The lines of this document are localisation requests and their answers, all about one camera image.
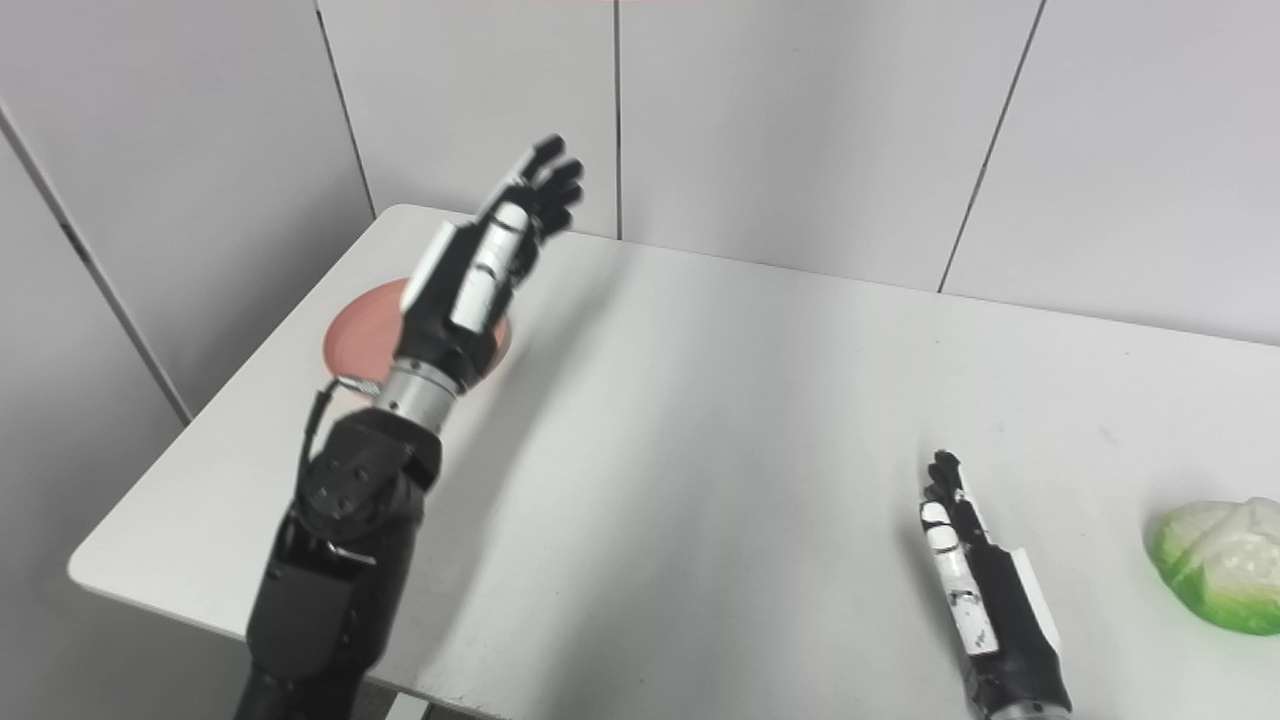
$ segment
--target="table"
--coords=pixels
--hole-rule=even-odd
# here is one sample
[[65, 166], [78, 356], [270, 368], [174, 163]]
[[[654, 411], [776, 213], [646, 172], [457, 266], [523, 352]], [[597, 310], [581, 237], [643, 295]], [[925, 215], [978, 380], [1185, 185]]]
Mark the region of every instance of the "table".
[[[72, 577], [242, 637], [329, 319], [457, 217], [387, 210]], [[1280, 348], [572, 233], [512, 323], [379, 680], [513, 720], [969, 717], [915, 519], [945, 446], [1036, 561], [1080, 717], [1280, 703], [1280, 642], [1192, 616], [1142, 548], [1175, 503], [1277, 495]]]

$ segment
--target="robotic arm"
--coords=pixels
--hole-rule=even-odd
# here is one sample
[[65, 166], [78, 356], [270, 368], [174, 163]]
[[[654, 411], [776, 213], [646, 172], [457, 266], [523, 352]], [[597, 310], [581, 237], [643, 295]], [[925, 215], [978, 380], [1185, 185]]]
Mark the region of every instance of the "robotic arm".
[[276, 533], [246, 633], [252, 670], [237, 720], [346, 720], [381, 656], [408, 575], [422, 500], [440, 469], [454, 400], [489, 369], [494, 329], [543, 242], [567, 228], [582, 164], [564, 141], [532, 147], [476, 218], [444, 224], [401, 299], [390, 374], [372, 407], [311, 438], [339, 380], [316, 396], [293, 501]]

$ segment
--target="black cable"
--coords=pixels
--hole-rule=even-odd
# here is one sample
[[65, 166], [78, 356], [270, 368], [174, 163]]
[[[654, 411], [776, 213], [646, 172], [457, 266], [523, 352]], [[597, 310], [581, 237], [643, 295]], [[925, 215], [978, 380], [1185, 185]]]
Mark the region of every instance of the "black cable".
[[329, 380], [324, 389], [316, 392], [315, 402], [311, 404], [311, 414], [307, 415], [307, 424], [302, 429], [302, 454], [298, 456], [300, 487], [307, 466], [311, 465], [311, 445], [315, 441], [316, 429], [320, 428], [320, 418], [324, 418], [324, 411], [329, 409], [329, 401], [333, 400], [333, 392], [338, 389], [338, 378]]

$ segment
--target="pink plate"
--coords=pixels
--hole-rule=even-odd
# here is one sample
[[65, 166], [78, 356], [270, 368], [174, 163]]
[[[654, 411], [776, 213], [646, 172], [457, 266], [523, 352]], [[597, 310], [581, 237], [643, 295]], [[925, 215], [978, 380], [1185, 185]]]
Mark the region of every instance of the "pink plate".
[[[324, 336], [324, 364], [330, 374], [387, 380], [392, 355], [399, 342], [399, 297], [407, 282], [408, 278], [401, 278], [380, 284], [338, 313]], [[493, 365], [502, 360], [511, 345], [507, 327], [507, 318], [503, 318], [494, 329], [498, 354]]]

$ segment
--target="cabbage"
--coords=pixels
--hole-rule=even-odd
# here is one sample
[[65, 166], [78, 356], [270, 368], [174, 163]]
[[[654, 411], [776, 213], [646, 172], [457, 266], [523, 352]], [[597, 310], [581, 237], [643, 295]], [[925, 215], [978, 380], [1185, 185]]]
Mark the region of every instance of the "cabbage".
[[1254, 635], [1280, 633], [1280, 503], [1193, 502], [1155, 527], [1151, 560], [1204, 620]]

